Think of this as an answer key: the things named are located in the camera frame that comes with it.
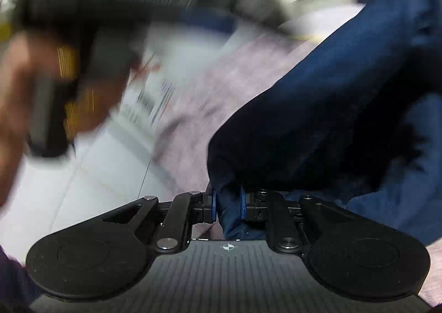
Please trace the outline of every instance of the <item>black handle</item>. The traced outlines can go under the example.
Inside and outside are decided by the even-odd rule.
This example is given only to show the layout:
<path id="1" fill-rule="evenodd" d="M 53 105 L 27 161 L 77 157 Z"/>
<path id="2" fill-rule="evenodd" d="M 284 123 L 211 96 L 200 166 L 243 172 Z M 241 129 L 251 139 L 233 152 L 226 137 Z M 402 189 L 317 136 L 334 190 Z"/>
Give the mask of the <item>black handle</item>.
<path id="1" fill-rule="evenodd" d="M 28 146 L 37 157 L 59 157 L 70 145 L 65 130 L 65 106 L 76 96 L 78 80 L 56 81 L 42 76 L 35 85 Z"/>

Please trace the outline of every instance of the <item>blue strip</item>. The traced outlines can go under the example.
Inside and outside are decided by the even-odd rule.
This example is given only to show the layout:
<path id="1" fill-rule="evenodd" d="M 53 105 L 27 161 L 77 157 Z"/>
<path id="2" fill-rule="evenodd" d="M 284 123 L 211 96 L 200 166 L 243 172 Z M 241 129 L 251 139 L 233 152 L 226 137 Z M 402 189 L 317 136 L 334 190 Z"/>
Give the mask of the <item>blue strip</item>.
<path id="1" fill-rule="evenodd" d="M 215 222 L 217 220 L 217 192 L 212 191 L 212 220 Z"/>
<path id="2" fill-rule="evenodd" d="M 246 193 L 244 189 L 241 187 L 241 220 L 246 219 L 246 210 L 247 210 L 247 204 L 246 204 Z"/>

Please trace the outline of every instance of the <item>purple fabric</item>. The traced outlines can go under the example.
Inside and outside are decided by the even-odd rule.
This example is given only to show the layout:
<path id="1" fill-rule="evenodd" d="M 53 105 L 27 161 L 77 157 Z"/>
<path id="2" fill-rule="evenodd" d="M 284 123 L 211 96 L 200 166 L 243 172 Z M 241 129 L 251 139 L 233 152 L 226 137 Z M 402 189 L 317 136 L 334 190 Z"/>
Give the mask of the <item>purple fabric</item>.
<path id="1" fill-rule="evenodd" d="M 0 247 L 0 302 L 7 306 L 28 306 L 39 296 L 26 269 L 14 259 L 9 259 Z"/>

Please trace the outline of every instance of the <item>barcode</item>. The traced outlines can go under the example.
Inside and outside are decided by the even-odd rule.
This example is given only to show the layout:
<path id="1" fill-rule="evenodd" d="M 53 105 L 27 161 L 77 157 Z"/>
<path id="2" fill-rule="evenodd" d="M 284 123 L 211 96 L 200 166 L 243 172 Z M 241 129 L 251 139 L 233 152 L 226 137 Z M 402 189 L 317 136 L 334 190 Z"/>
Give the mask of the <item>barcode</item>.
<path id="1" fill-rule="evenodd" d="M 142 105 L 145 111 L 147 111 L 147 115 L 150 115 L 153 107 L 155 106 L 155 101 L 148 97 L 144 91 L 140 92 L 140 95 L 138 95 L 138 99 L 136 101 Z"/>

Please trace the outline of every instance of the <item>white tile floor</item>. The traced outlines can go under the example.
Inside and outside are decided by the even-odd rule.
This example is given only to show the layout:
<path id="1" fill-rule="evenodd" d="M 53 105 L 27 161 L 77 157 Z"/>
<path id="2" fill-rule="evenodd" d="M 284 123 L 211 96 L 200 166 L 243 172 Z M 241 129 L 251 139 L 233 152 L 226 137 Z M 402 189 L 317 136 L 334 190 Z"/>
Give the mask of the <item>white tile floor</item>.
<path id="1" fill-rule="evenodd" d="M 0 213 L 0 245 L 25 262 L 43 236 L 154 194 L 172 200 L 156 168 L 140 160 L 109 132 L 81 137 L 77 155 L 48 162 L 25 158 L 12 195 Z"/>

